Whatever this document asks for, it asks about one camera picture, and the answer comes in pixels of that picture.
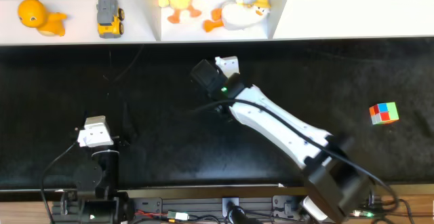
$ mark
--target yellow toy truck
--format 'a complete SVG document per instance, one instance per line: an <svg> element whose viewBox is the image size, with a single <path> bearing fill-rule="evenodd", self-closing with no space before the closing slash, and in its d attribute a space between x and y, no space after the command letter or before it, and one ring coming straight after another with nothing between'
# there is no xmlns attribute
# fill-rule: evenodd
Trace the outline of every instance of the yellow toy truck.
<svg viewBox="0 0 434 224"><path fill-rule="evenodd" d="M123 24L121 21L125 19L125 13L119 8L117 0L98 0L96 9L98 10L96 19L100 37L121 37L123 34Z"/></svg>

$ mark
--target wooden floor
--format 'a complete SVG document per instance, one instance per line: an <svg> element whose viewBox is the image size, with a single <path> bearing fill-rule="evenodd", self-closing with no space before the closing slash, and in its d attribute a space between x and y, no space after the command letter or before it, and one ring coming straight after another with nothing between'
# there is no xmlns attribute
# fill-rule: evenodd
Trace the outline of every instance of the wooden floor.
<svg viewBox="0 0 434 224"><path fill-rule="evenodd" d="M433 214L434 195L400 196L408 201L414 215ZM407 213L402 204L398 213ZM410 223L407 217L388 217L395 224ZM417 224L434 223L433 217L414 217ZM0 202L0 224L48 224L47 213L42 202ZM351 224L368 224L369 220L350 220Z"/></svg>

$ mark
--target yellow hat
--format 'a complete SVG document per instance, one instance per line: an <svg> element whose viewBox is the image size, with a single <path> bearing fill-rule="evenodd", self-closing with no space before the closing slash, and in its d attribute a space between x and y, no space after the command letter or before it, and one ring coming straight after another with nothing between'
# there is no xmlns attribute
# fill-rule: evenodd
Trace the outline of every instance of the yellow hat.
<svg viewBox="0 0 434 224"><path fill-rule="evenodd" d="M269 0L256 0L253 5L261 7L261 8L270 8Z"/></svg>

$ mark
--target colorful cube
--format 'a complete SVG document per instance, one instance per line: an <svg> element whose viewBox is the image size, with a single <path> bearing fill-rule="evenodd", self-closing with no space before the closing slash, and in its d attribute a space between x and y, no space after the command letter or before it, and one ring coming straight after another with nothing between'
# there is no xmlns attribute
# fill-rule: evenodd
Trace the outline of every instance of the colorful cube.
<svg viewBox="0 0 434 224"><path fill-rule="evenodd" d="M396 122L398 117L398 110L394 102L385 102L374 105L369 108L371 114L372 124L389 124Z"/></svg>

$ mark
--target black table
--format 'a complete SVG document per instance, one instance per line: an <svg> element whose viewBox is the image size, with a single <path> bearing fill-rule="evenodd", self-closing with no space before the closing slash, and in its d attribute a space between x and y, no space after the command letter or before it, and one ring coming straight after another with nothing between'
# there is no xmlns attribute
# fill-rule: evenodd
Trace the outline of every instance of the black table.
<svg viewBox="0 0 434 224"><path fill-rule="evenodd" d="M434 39L0 48L0 189L37 189L83 114L117 131L128 105L139 139L121 149L120 186L301 185L300 173L257 132L216 113L189 72L203 58L238 56L242 77L301 120L357 140L361 165L390 183L434 177ZM369 107L396 102L400 120L373 126ZM76 147L46 178L72 185L88 158Z"/></svg>

